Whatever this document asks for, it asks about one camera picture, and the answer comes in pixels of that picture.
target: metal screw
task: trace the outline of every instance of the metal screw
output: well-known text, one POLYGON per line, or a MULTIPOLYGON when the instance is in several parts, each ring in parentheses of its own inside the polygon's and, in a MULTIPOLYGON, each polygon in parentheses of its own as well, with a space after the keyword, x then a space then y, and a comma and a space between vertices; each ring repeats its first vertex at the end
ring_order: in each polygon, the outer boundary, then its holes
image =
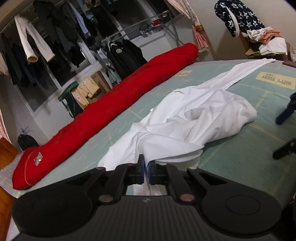
POLYGON ((113 201, 113 197, 111 195, 101 195, 99 197, 99 200, 101 202, 111 202, 111 201, 113 201))
POLYGON ((194 200, 194 196, 192 194, 182 194, 180 196, 180 200, 182 200, 183 202, 191 202, 194 200))

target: ribbed black surface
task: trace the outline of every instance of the ribbed black surface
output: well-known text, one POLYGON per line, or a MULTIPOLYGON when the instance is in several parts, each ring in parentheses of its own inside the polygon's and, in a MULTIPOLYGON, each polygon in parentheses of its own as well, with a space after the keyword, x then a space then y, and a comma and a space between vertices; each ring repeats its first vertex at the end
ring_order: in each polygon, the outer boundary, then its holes
MULTIPOLYGON (((123 196, 109 206, 101 206, 93 218, 77 231, 55 238, 20 234, 15 241, 225 241, 229 237, 208 226, 192 206, 175 203, 171 196, 123 196)), ((271 235, 250 241, 276 241, 271 235)))

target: silver tag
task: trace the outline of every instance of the silver tag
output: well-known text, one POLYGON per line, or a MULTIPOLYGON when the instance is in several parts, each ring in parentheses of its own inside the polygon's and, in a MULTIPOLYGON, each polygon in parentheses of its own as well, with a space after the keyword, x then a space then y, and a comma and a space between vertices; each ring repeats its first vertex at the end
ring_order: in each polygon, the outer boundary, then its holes
POLYGON ((42 161, 42 158, 43 158, 43 156, 42 156, 41 152, 39 152, 37 157, 34 159, 34 162, 35 162, 36 166, 39 165, 39 163, 42 161))

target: navy garment with white stars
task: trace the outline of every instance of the navy garment with white stars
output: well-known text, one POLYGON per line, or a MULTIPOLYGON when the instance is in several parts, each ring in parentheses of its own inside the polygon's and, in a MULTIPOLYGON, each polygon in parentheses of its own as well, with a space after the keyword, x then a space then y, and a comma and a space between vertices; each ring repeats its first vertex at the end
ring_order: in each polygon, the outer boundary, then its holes
POLYGON ((239 29, 242 33, 247 33, 247 30, 258 30, 265 28, 256 15, 241 1, 218 0, 218 2, 215 4, 215 13, 217 17, 219 17, 225 23, 225 26, 228 28, 233 37, 235 37, 236 34, 235 26, 226 7, 228 7, 236 17, 239 29))

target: pink curtain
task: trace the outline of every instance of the pink curtain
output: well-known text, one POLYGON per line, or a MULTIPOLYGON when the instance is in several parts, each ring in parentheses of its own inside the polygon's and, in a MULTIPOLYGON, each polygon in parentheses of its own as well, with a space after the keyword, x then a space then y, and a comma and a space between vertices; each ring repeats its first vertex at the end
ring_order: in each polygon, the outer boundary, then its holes
POLYGON ((209 51, 209 43, 200 30, 203 29, 197 15, 187 0, 167 0, 175 9, 185 17, 192 20, 192 30, 198 52, 209 51))
POLYGON ((0 110, 0 139, 1 138, 5 138, 6 140, 8 140, 11 143, 11 140, 9 139, 6 127, 4 125, 4 120, 3 120, 3 116, 2 116, 2 112, 0 110))

